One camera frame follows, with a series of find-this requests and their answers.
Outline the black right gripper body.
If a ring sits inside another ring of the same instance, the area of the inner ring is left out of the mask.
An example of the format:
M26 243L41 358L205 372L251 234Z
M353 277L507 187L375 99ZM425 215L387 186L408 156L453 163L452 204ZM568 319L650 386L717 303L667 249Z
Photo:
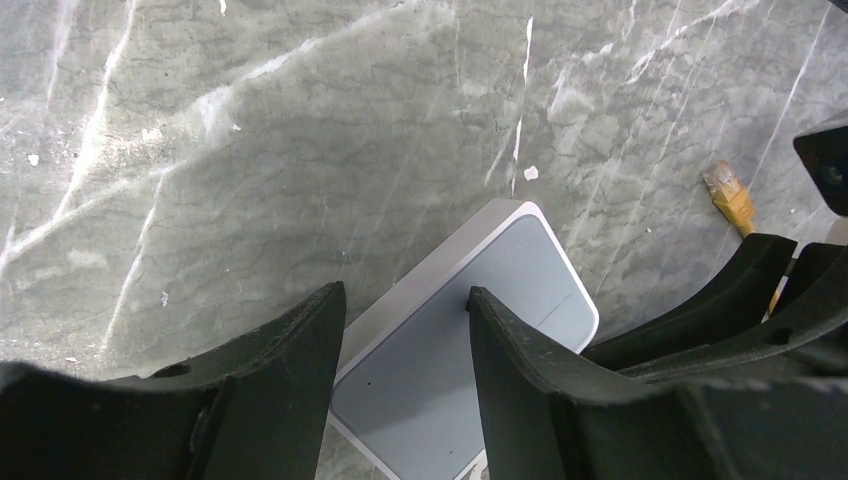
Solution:
M846 217L847 110L800 133L793 148L829 209Z

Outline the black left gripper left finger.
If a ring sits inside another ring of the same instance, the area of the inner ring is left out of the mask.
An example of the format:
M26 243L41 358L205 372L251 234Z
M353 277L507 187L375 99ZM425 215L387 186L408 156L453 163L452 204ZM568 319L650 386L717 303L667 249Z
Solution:
M345 324L332 282L149 377L1 365L5 479L311 479Z

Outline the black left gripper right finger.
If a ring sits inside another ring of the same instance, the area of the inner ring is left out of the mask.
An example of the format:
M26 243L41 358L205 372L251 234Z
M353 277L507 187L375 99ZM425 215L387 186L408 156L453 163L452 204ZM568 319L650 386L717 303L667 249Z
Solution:
M467 310L494 479L843 479L843 378L645 384L596 365L471 289Z

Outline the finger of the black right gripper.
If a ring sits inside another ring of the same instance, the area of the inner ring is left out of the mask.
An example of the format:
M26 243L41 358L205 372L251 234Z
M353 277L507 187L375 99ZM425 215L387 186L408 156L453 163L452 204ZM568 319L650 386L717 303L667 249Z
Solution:
M745 237L725 266L678 307L582 353L613 371L727 340L762 322L797 242Z
M810 243L794 263L776 314L717 344L621 373L645 383L717 376L794 360L819 374L847 374L847 247Z

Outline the small white switch box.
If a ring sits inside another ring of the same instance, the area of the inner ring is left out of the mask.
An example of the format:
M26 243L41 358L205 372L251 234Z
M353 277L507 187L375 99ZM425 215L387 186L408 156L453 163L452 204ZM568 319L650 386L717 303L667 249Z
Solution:
M460 479L485 457L470 289L582 351L599 314L542 210L494 199L345 329L330 423L391 479Z

